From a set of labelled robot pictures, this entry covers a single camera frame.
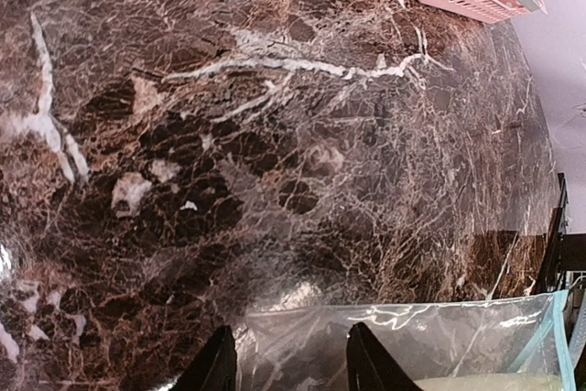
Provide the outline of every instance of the clear plastic bag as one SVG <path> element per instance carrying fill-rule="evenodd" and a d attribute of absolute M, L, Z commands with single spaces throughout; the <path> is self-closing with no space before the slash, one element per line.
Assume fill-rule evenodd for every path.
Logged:
<path fill-rule="evenodd" d="M 242 391 L 346 391 L 348 330 L 364 322 L 425 391 L 574 391 L 567 292 L 481 302 L 250 314 Z"/>

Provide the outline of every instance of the blue plastic edge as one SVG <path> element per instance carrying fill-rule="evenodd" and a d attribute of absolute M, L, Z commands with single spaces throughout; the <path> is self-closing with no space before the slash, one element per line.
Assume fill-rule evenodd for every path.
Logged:
<path fill-rule="evenodd" d="M 570 349 L 564 328 L 564 308 L 568 300 L 568 291 L 561 290 L 554 293 L 554 316 L 553 331 L 556 338 L 556 349 L 558 350 L 559 371 L 564 391 L 576 391 L 576 380 L 574 369 L 571 366 Z"/>

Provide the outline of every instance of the brown marble surface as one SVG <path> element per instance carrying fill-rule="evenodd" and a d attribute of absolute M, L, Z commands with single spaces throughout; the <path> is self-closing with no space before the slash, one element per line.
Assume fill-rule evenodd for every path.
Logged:
<path fill-rule="evenodd" d="M 248 310 L 521 295 L 513 28 L 416 0 L 0 0 L 2 390 L 144 391 Z"/>

